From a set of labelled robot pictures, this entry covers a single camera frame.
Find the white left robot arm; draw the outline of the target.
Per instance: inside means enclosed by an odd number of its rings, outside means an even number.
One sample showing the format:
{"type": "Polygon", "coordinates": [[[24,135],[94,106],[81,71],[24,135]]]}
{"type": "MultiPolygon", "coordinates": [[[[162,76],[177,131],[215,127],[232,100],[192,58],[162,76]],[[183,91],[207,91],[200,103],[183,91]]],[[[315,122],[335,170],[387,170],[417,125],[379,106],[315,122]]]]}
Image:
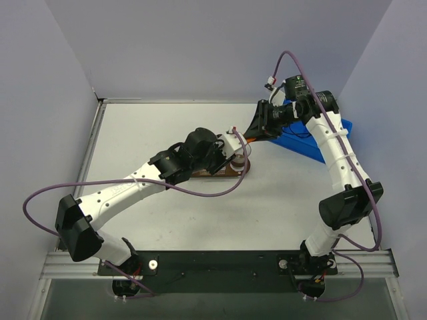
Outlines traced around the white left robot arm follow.
{"type": "Polygon", "coordinates": [[[217,173],[246,153],[244,136],[232,127],[216,135],[206,128],[192,131],[183,142],[160,151],[122,180],[81,198],[67,195],[59,201],[55,228],[74,262],[90,257],[106,260],[122,274],[133,272],[137,253],[124,237],[102,230],[119,213],[156,193],[178,190],[196,171],[217,173]]]}

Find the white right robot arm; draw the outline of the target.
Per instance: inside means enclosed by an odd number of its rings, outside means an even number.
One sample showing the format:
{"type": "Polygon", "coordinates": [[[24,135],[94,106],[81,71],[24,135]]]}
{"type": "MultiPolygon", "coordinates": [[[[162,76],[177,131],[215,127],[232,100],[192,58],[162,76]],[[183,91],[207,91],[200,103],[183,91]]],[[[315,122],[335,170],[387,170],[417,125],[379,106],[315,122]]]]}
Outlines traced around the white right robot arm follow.
{"type": "Polygon", "coordinates": [[[331,253],[336,241],[367,217],[384,193],[381,183],[371,181],[348,141],[338,104],[330,91],[312,94],[301,75],[275,85],[265,85],[268,99],[258,101],[254,118],[244,133],[249,142],[272,141],[285,127],[302,123],[314,138],[328,168],[334,194],[319,203],[320,222],[301,244],[305,259],[331,253]]]}

